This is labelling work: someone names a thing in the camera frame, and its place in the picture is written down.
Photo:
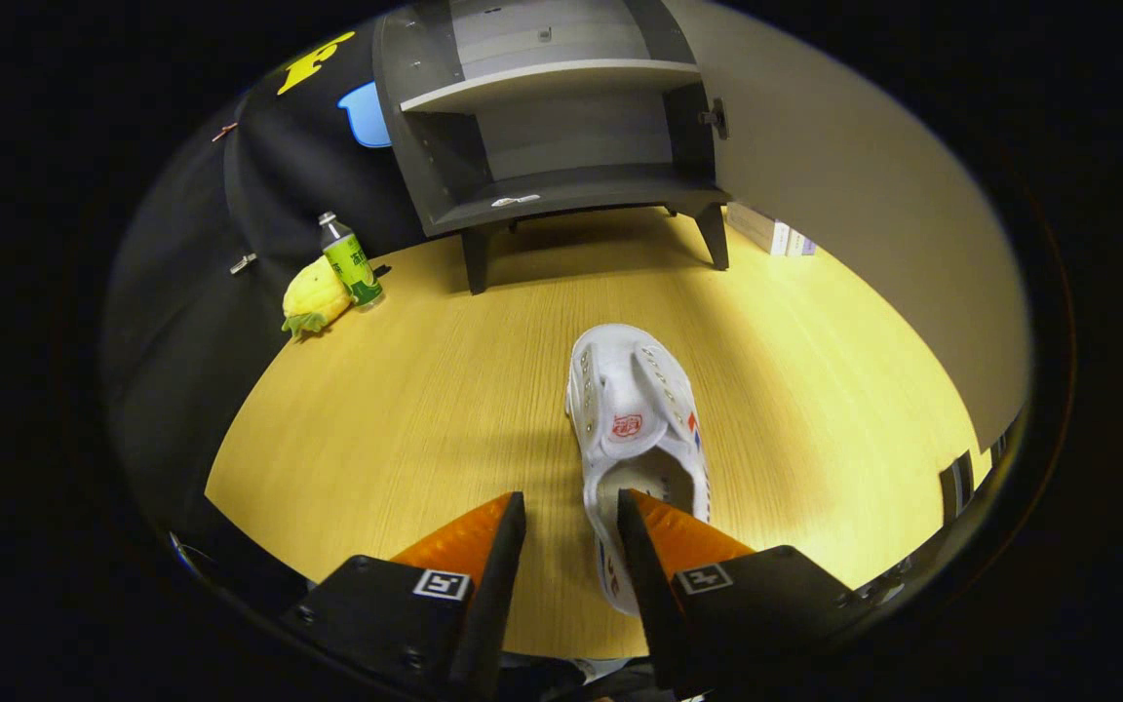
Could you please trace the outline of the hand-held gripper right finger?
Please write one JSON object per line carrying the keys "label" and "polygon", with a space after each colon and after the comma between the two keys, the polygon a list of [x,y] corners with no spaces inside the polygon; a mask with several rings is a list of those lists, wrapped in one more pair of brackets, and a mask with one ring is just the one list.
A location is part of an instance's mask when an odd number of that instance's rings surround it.
{"label": "hand-held gripper right finger", "polygon": [[642,490],[619,490],[618,532],[656,680],[681,698],[775,696],[862,618],[797,548],[755,551]]}

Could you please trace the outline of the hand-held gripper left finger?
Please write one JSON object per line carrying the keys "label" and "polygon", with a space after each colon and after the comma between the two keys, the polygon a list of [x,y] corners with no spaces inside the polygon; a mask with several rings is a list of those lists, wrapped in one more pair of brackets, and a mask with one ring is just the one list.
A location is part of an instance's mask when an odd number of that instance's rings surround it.
{"label": "hand-held gripper left finger", "polygon": [[281,616],[358,701],[491,701],[524,543],[511,490],[393,559],[356,555]]}

